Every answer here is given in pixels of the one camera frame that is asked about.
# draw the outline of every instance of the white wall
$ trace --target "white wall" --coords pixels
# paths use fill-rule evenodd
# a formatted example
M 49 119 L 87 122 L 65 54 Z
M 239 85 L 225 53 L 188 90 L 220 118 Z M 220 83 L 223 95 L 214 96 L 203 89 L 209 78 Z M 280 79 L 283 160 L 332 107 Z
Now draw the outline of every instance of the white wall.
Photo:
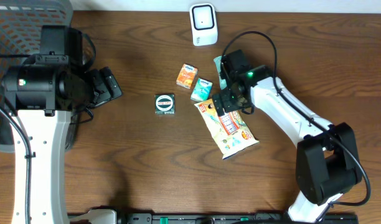
M 217 12 L 381 13 L 381 0 L 70 0 L 75 10 L 188 11 L 209 2 Z

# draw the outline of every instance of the white plastic casing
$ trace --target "white plastic casing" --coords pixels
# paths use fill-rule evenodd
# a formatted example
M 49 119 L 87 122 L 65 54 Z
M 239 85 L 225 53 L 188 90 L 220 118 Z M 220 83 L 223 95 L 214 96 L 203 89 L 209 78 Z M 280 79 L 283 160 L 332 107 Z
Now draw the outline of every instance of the white plastic casing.
M 217 18 L 214 6 L 209 3 L 195 4 L 189 9 L 193 44 L 203 46 L 218 40 Z

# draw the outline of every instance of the teal box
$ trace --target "teal box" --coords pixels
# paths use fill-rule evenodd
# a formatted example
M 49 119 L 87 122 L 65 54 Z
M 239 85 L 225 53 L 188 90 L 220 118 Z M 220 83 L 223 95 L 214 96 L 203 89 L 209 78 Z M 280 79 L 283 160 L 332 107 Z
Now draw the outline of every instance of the teal box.
M 198 79 L 190 98 L 196 102 L 207 100 L 209 98 L 212 86 L 212 82 L 209 82 L 201 78 Z

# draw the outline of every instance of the orange box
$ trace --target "orange box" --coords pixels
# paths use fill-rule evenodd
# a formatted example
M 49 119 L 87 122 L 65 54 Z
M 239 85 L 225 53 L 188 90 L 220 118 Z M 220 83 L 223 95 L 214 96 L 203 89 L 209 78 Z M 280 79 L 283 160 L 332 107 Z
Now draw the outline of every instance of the orange box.
M 181 71 L 179 71 L 177 85 L 190 89 L 193 79 L 195 79 L 196 75 L 197 68 L 184 64 L 181 68 Z

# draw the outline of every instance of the wooden table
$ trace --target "wooden table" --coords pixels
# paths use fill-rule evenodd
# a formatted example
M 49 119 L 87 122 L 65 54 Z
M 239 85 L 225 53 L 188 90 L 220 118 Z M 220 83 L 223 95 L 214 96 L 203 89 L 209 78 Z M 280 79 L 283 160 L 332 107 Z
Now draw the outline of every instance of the wooden table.
M 99 205 L 156 213 L 247 213 L 285 210 L 299 192 L 296 149 L 261 111 L 243 115 L 261 143 L 223 161 L 190 100 L 175 80 L 183 63 L 219 91 L 213 58 L 246 30 L 268 34 L 278 48 L 278 76 L 309 108 L 355 131 L 372 183 L 361 223 L 381 223 L 381 15 L 218 13 L 219 41 L 194 47 L 186 12 L 75 12 L 72 26 L 97 49 L 94 66 L 109 66 L 124 95 L 95 110 L 66 153 L 67 210 Z M 254 65 L 273 64 L 269 43 L 254 35 L 234 43 Z M 176 114 L 156 116 L 154 95 L 174 93 Z M 341 199 L 359 201 L 364 184 Z M 0 153 L 0 223 L 14 204 L 14 155 Z

